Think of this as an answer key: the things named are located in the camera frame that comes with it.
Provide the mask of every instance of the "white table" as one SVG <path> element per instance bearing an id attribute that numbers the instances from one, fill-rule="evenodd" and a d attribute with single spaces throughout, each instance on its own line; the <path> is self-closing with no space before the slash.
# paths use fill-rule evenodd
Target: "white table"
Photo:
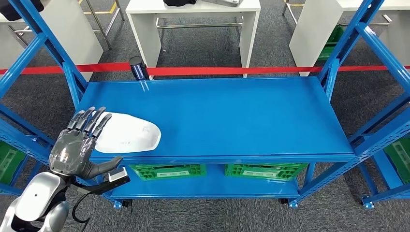
<path id="1" fill-rule="evenodd" d="M 362 0 L 306 0 L 289 43 L 297 67 L 313 67 L 339 19 L 342 15 L 354 14 L 361 3 Z M 380 39 L 403 65 L 409 65 L 410 0 L 385 0 L 380 7 L 383 12 L 397 10 L 403 11 Z"/>
<path id="2" fill-rule="evenodd" d="M 163 0 L 130 0 L 125 11 L 141 56 L 148 67 L 157 66 L 161 51 L 161 41 L 156 26 L 157 18 L 242 16 L 239 49 L 242 67 L 248 68 L 260 10 L 259 0 L 243 0 L 238 7 L 227 7 L 201 0 L 198 0 L 195 5 L 187 4 L 182 7 L 168 7 Z"/>
<path id="3" fill-rule="evenodd" d="M 74 64 L 96 64 L 103 54 L 83 10 L 76 0 L 46 0 L 40 12 L 57 40 L 73 60 Z M 16 40 L 8 25 L 24 22 L 22 19 L 10 22 L 0 14 L 0 69 L 8 69 L 18 58 L 24 47 Z M 82 72 L 89 81 L 92 72 Z"/>

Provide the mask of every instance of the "gray carpet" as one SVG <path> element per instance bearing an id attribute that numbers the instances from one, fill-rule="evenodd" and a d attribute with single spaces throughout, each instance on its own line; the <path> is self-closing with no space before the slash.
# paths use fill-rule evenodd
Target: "gray carpet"
<path id="1" fill-rule="evenodd" d="M 120 0 L 125 10 L 128 0 Z M 110 1 L 93 0 L 96 11 L 106 11 Z M 290 15 L 280 15 L 282 0 L 261 0 L 259 19 L 251 66 L 294 66 L 288 48 L 294 29 Z M 300 15 L 301 9 L 295 8 Z M 99 16 L 106 27 L 108 15 Z M 227 19 L 168 19 L 162 24 L 227 22 Z M 159 66 L 240 66 L 238 30 L 235 28 L 163 30 L 163 51 Z M 105 49 L 101 62 L 127 61 L 138 55 L 138 48 L 129 22 L 118 18 L 109 34 L 113 50 Z M 30 66 L 53 65 L 50 56 L 41 51 Z M 345 65 L 380 64 L 363 41 L 353 49 Z M 129 72 L 95 73 L 93 81 L 132 80 Z M 340 73 L 332 98 L 332 105 L 346 134 L 352 134 L 374 116 L 401 88 L 387 72 Z M 25 75 L 12 86 L 2 103 L 19 113 L 52 138 L 65 127 L 73 115 L 70 94 L 62 75 Z M 381 186 L 381 179 L 372 162 L 366 163 L 371 175 Z M 320 164 L 316 175 L 331 164 Z M 31 166 L 19 181 L 27 178 Z M 408 231 L 410 207 L 408 201 L 388 201 L 376 204 L 374 210 L 364 210 L 359 203 L 368 193 L 357 168 L 324 187 L 299 204 L 297 210 L 281 205 L 277 200 L 136 200 L 130 209 L 115 210 L 101 197 L 87 198 L 80 206 L 80 215 L 92 216 L 86 231 L 102 232 L 404 232 Z M 80 194 L 69 191 L 74 202 Z M 0 215 L 14 197 L 0 197 Z M 79 231 L 81 225 L 70 217 L 65 232 Z"/>

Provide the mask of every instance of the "green box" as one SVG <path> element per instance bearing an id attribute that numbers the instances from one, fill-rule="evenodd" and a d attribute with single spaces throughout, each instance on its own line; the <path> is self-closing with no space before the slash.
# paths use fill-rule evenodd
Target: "green box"
<path id="1" fill-rule="evenodd" d="M 330 37 L 327 40 L 326 44 L 324 45 L 324 48 L 319 55 L 318 61 L 326 61 L 330 57 L 330 54 L 333 52 L 336 44 L 342 37 L 343 32 L 344 29 L 341 25 L 337 25 L 335 27 L 335 29 L 332 31 L 332 34 L 330 34 Z"/>
<path id="2" fill-rule="evenodd" d="M 410 183 L 410 139 L 399 139 L 388 145 L 384 152 L 390 157 L 403 183 Z"/>
<path id="3" fill-rule="evenodd" d="M 288 181 L 295 178 L 307 165 L 307 163 L 226 164 L 225 175 Z"/>
<path id="4" fill-rule="evenodd" d="M 24 160 L 24 153 L 0 141 L 0 183 L 9 185 L 13 175 Z"/>
<path id="5" fill-rule="evenodd" d="M 205 164 L 130 165 L 130 168 L 142 180 L 159 180 L 165 178 L 194 177 L 206 175 Z"/>

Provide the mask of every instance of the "white label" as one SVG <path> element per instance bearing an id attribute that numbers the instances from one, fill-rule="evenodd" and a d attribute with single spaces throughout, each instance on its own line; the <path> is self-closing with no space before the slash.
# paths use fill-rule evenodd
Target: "white label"
<path id="1" fill-rule="evenodd" d="M 10 149 L 7 155 L 4 157 L 3 162 L 0 163 L 0 179 L 3 178 L 4 174 L 6 173 L 6 169 L 9 167 L 16 154 L 17 151 Z"/>
<path id="2" fill-rule="evenodd" d="M 395 148 L 398 156 L 400 157 L 400 159 L 403 161 L 403 163 L 405 164 L 407 170 L 410 171 L 410 159 L 409 159 L 409 155 L 406 153 L 406 151 L 404 150 L 404 147 L 401 145 L 400 142 L 394 142 L 393 147 Z"/>
<path id="3" fill-rule="evenodd" d="M 243 175 L 262 176 L 262 177 L 267 177 L 267 178 L 273 178 L 273 177 L 276 177 L 277 173 L 264 173 L 264 172 L 244 171 Z"/>
<path id="4" fill-rule="evenodd" d="M 173 172 L 173 173 L 157 173 L 157 177 L 171 177 L 171 176 L 181 176 L 181 175 L 189 175 L 189 171 L 180 171 L 180 172 Z"/>

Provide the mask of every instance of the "white table leg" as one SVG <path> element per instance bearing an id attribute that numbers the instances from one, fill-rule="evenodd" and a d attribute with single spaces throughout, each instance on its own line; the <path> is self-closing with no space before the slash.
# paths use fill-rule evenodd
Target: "white table leg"
<path id="1" fill-rule="evenodd" d="M 342 14 L 335 0 L 306 0 L 289 43 L 297 67 L 314 66 Z"/>
<path id="2" fill-rule="evenodd" d="M 258 20 L 259 12 L 243 13 L 243 25 L 241 30 L 241 38 L 239 41 L 242 68 L 249 68 Z"/>
<path id="3" fill-rule="evenodd" d="M 0 23 L 0 69 L 8 69 L 23 52 L 23 46 L 15 39 L 7 24 Z"/>
<path id="4" fill-rule="evenodd" d="M 161 51 L 161 41 L 155 14 L 127 14 L 137 40 L 142 59 L 147 67 L 156 67 Z"/>
<path id="5" fill-rule="evenodd" d="M 77 1 L 51 0 L 40 14 L 74 64 L 100 61 L 103 48 Z M 92 72 L 81 74 L 89 81 Z"/>
<path id="6" fill-rule="evenodd" d="M 410 65 L 410 11 L 399 11 L 379 38 L 402 65 Z"/>

